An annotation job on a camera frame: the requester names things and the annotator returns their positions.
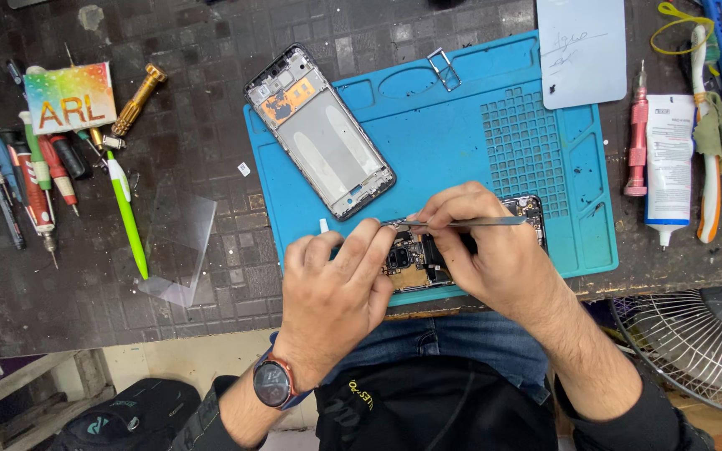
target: jeans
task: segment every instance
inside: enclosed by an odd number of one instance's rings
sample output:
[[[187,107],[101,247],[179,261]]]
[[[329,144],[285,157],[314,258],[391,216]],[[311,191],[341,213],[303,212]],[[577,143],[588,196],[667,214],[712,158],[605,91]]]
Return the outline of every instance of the jeans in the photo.
[[[497,312],[384,321],[328,373],[323,384],[353,367],[421,355],[453,355],[488,364],[537,404],[549,394],[548,358],[542,346],[522,326]]]

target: black t-shirt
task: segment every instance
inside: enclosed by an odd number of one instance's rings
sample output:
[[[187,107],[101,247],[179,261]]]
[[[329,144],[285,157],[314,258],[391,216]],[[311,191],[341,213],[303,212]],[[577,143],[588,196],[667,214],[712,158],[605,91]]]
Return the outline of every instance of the black t-shirt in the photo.
[[[219,421],[222,376],[172,451],[241,449]],[[604,422],[579,417],[561,384],[556,395],[575,425],[582,451],[701,451],[712,439],[687,423],[643,375],[643,393],[624,415]],[[356,367],[317,388],[320,451],[557,449],[554,417],[489,365],[443,355]]]

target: watch face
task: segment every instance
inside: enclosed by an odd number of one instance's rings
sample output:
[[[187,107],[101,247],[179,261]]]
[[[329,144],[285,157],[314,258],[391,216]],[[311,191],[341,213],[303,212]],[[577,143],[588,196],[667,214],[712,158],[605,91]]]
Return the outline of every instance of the watch face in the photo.
[[[289,377],[277,362],[261,364],[255,372],[253,386],[258,399],[270,407],[280,407],[289,398]]]

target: hand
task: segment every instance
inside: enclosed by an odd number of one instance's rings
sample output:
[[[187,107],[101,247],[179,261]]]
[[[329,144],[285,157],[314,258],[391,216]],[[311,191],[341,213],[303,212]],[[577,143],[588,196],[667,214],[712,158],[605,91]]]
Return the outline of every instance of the hand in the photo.
[[[447,227],[451,220],[500,216],[513,215],[486,187],[470,181],[433,195],[409,218],[428,223],[425,232],[436,240],[456,285],[525,327],[525,321],[552,312],[555,300],[569,298],[569,288],[536,242],[534,228],[471,227],[478,245],[478,253],[471,255],[457,229]]]
[[[291,365],[298,392],[316,387],[384,319],[394,286],[380,268],[395,235],[364,219],[346,240],[330,231],[286,248],[283,323],[273,353]]]

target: colorful card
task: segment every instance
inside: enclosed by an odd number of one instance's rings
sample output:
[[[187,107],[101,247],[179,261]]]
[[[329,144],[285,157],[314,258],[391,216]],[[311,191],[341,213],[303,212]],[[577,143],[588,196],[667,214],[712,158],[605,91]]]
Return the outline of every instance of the colorful card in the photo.
[[[115,122],[109,63],[75,66],[24,76],[36,135]]]

